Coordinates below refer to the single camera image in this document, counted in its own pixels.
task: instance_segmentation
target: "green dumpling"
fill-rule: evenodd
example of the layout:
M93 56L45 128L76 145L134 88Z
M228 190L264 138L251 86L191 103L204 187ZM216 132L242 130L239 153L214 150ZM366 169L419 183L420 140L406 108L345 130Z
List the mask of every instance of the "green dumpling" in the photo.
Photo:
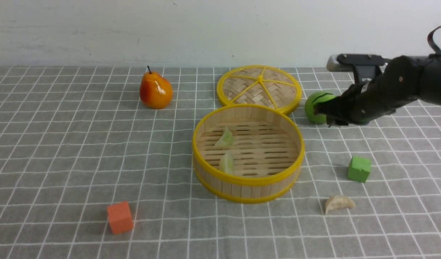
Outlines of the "green dumpling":
M219 147L219 148L224 149L226 147L229 147L231 144L233 144L233 134L226 127L221 138L219 140L217 140L217 142L214 144L214 147L215 148Z
M225 154L220 158L219 170L226 174L233 174L233 155L230 151L225 152Z

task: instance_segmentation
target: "bamboo steamer lid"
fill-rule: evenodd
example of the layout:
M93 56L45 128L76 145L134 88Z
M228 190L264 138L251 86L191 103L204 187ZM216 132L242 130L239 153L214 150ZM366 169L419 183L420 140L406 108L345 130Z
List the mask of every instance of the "bamboo steamer lid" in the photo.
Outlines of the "bamboo steamer lid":
M217 83L217 97L224 106L257 104L288 114L299 105L301 96L302 88L293 76L269 66L233 69Z

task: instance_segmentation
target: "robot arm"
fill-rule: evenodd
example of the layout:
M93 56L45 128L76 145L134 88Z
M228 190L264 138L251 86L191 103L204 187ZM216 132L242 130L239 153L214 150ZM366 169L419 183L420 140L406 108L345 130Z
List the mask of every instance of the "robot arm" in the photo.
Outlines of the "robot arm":
M441 50L428 35L434 50L429 56L400 56L387 60L377 55L341 54L329 58L331 72L353 72L355 83L342 95L314 106L331 125L365 125L395 113L415 100L441 106ZM380 67L385 65L382 73Z

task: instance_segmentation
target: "white wall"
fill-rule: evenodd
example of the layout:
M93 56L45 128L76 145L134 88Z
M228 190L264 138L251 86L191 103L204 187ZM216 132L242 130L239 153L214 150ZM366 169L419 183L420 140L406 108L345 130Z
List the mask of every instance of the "white wall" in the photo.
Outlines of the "white wall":
M439 25L441 0L0 0L0 65L325 66Z

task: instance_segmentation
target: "yellow rim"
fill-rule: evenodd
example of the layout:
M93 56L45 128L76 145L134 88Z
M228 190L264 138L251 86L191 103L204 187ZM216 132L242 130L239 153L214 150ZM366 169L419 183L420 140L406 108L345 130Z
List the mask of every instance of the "yellow rim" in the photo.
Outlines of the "yellow rim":
M269 110L273 113L278 113L276 110L273 110L271 108L262 106L262 105L257 105L257 104L234 104L234 105L229 105L229 106L224 106L222 108L219 108L217 110L212 111L211 113L209 113L208 115L206 115L197 125L195 128L195 131L193 132L193 138L192 138L192 149L193 149L193 155L194 158L196 159L196 161L198 161L200 163L200 165L203 167L203 169L206 172L209 172L209 174L211 174L212 176L226 181L226 182L230 182L233 184L239 184L239 185L250 185L250 186L258 186L258 185L265 185L265 184L272 184L274 182L278 182L281 181L283 179L285 179L286 177L288 177L290 174L292 174L295 170L298 169L298 167L302 164L303 158L304 158L304 152L305 152L305 145L304 145L304 140L301 134L301 131L299 130L299 128L296 126L296 124L291 121L291 119L289 119L288 116L282 114L282 113L278 113L279 116L283 117L286 121L288 121L294 128L294 130L297 132L298 136L299 136L299 141L301 143L301 149L299 152L299 156L297 157L296 162L294 162L290 167L288 167L287 169L285 169L284 171L275 174L275 175L271 175L271 176L266 176L266 177L261 177L261 178L245 178L245 177L238 177L238 176L233 176L233 175L229 175L226 174L224 172L221 172L219 169L216 169L215 167L211 166L210 164L208 164L208 162L206 162L203 157L201 156L198 148L196 147L196 135L198 134L199 128L201 127L201 125L204 123L204 121L206 121L207 118L209 118L210 116L219 113L223 110L227 110L227 109L234 109L235 107L255 107L255 108L261 108L261 109L265 109L265 110Z
M275 101L273 100L273 98L271 97L270 93L268 92L267 88L264 86L264 84L262 82L259 82L256 78L254 77L247 77L247 76L232 76L233 73L238 72L242 69L248 69L248 68L262 68L262 73L261 75L264 73L265 69L270 69L270 70L274 70L277 72L280 72L281 74L287 76L294 84L289 84L286 82L279 82L279 81L275 81L275 80L263 80L264 82L279 82L281 84L284 85L289 85L292 87L296 88L296 96L294 97L294 99L292 100L292 102L290 102L288 105L281 107L281 108L277 108L277 105L275 104ZM225 80L229 77L239 77L239 78L248 78L248 79L252 79L255 80L254 83L252 83L251 85L249 85L247 88L245 88L244 90L241 91L241 93L239 93L235 98L233 98L232 100L229 100L225 95L224 95L224 91L222 89L222 85L224 84ZM244 66L244 67L240 67L240 68L236 68L233 70L230 70L229 72L227 72L226 74L224 74L220 79L219 82L217 82L217 98L219 99L219 102L223 105L223 106L229 106L229 105L235 105L233 103L234 100L236 100L239 96L243 95L247 90L249 90L251 87L253 87L256 84L260 84L261 87L263 88L264 92L268 95L268 98L270 98L270 101L272 102L273 106L275 107L275 110L278 113L283 113L288 115L289 113L291 113L293 110L295 110L297 108L297 106L299 105L299 102L301 101L302 98L302 87L299 84L299 82L293 77L291 76L289 73L287 73L286 71L283 71L281 69L278 69L276 67L271 67L271 66L264 66L264 65L249 65L249 66Z
M239 198L239 197L235 197L235 196L231 196L231 195L226 195L225 193L221 193L217 190L215 190L214 188L212 188L209 184L207 184L199 175L198 171L196 169L194 169L195 171L195 175L196 178L200 181L200 183L206 188L208 189L212 194L223 198L224 200L229 200L232 202L237 202L237 203L247 203L247 204L254 204L254 203L263 203L263 202L268 202L271 200L275 200L276 198L280 197L281 195L283 195L285 192L287 192L289 189L291 189L291 187L295 184L296 180L299 178L300 174L301 174L301 170L299 170L299 172L297 173L296 177L294 177L293 181L286 186L283 190L281 190L278 193L275 193L274 195L270 195L267 197L263 197L263 198Z

